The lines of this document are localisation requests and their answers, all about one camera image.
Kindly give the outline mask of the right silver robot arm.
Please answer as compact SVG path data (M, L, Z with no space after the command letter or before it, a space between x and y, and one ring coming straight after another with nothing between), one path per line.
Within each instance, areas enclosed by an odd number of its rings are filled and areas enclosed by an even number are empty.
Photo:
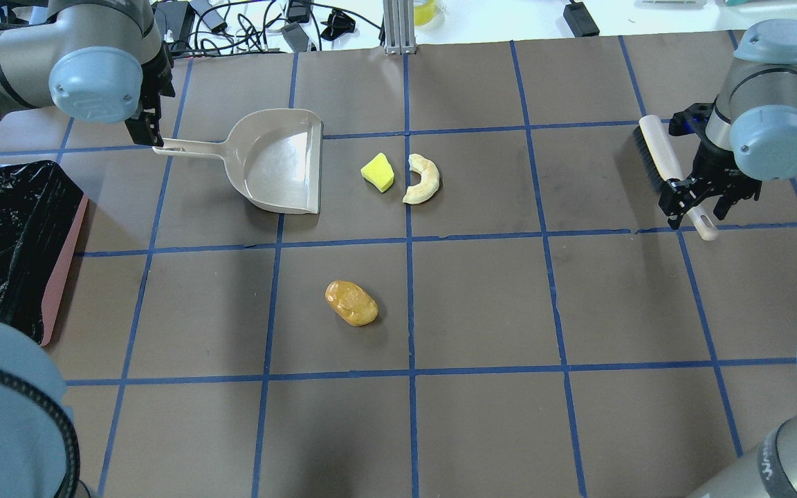
M717 69L661 132L683 148L679 240L734 460L690 497L797 497L797 20L682 34Z

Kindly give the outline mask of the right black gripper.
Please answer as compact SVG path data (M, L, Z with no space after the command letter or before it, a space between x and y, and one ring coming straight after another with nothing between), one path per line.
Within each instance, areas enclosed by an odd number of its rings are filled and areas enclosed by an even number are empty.
M697 205L715 196L714 217L725 219L740 201L759 201L762 182L743 174L736 165L733 152L724 150L706 135L706 126L719 124L721 120L712 116L714 104L695 103L686 110L677 111L668 123L671 136L687 136L694 133L699 138L699 147L692 163L692 172L686 175ZM667 224L671 230L679 230L685 212L669 212Z

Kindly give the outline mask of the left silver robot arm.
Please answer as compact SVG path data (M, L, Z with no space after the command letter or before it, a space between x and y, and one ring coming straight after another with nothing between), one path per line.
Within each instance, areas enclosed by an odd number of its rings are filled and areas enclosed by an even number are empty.
M44 22L0 26L0 122L54 105L85 122L125 124L159 146L173 61L149 1L48 1ZM0 497L93 497L66 382L42 346L42 300L85 197L53 161L0 166Z

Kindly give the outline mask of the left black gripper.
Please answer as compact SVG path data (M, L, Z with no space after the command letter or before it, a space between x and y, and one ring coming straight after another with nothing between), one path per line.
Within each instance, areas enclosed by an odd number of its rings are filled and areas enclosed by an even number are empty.
M175 97L173 85L174 60L163 42L151 60L141 65L143 74L136 112L125 120L133 142L147 142L148 146L163 146L159 122L162 118L161 98Z

